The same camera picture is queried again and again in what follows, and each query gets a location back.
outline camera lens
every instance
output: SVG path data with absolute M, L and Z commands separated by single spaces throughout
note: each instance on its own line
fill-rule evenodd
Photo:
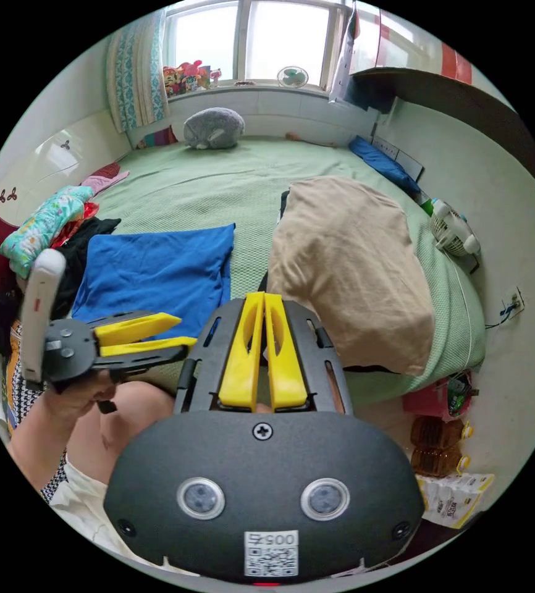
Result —
M 218 484 L 204 477 L 194 477 L 179 486 L 177 503 L 186 515 L 207 520 L 222 513 L 225 500 Z
M 303 513 L 315 521 L 330 521 L 339 517 L 350 504 L 350 492 L 334 478 L 311 482 L 300 497 Z

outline qr code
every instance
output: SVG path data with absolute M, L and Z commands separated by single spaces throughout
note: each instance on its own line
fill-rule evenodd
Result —
M 245 576 L 298 576 L 298 532 L 246 532 Z

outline white handle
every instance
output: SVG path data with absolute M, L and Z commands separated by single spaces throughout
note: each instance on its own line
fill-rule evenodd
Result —
M 27 381 L 42 381 L 45 332 L 64 271 L 65 257 L 55 249 L 45 249 L 35 260 L 28 279 L 20 315 L 22 376 Z

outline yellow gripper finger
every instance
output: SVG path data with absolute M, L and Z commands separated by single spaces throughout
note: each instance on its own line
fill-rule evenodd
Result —
M 272 409 L 295 408 L 306 402 L 306 387 L 286 320 L 281 295 L 265 296 L 267 366 Z
M 93 331 L 99 340 L 99 346 L 118 346 L 162 334 L 180 323 L 180 318 L 168 313 L 154 313 L 95 327 Z
M 263 292 L 254 292 L 245 298 L 218 393 L 223 405 L 252 412 L 257 403 L 263 297 Z
M 163 340 L 150 340 L 149 342 L 135 342 L 131 344 L 117 344 L 116 346 L 101 346 L 101 356 L 121 356 L 124 354 L 137 354 L 138 352 L 150 352 L 173 346 L 187 346 L 189 350 L 197 342 L 196 338 L 165 338 Z

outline human hand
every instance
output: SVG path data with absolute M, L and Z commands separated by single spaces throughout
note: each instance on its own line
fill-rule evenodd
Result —
M 50 388 L 42 395 L 44 403 L 55 418 L 76 422 L 89 412 L 96 402 L 115 397 L 116 385 L 108 371 L 92 373 L 73 383 L 63 393 Z

